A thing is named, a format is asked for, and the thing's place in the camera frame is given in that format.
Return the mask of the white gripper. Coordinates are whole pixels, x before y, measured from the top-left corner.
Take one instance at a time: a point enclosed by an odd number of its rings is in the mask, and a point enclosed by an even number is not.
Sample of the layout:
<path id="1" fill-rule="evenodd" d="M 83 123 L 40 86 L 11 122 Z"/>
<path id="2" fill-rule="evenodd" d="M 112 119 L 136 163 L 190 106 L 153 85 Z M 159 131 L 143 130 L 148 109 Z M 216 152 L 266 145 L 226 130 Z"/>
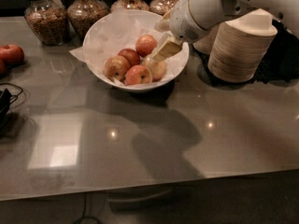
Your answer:
<path id="1" fill-rule="evenodd" d="M 182 51 L 183 42 L 195 43 L 208 35 L 208 30 L 200 27 L 192 16 L 190 0 L 179 0 L 172 12 L 167 11 L 154 25 L 154 29 L 163 34 L 157 47 L 150 57 L 156 62 L 162 62 Z"/>

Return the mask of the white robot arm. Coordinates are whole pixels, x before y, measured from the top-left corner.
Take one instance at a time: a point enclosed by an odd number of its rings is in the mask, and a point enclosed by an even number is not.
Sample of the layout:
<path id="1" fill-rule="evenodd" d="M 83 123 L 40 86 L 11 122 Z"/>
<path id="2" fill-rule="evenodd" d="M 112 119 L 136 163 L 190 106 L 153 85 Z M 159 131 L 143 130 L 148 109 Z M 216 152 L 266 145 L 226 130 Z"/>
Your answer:
<path id="1" fill-rule="evenodd" d="M 255 9 L 263 9 L 295 36 L 299 36 L 299 0 L 179 0 L 168 18 L 155 25 L 165 34 L 151 53 L 157 62 L 164 61 L 207 36 L 217 24 L 234 20 Z"/>

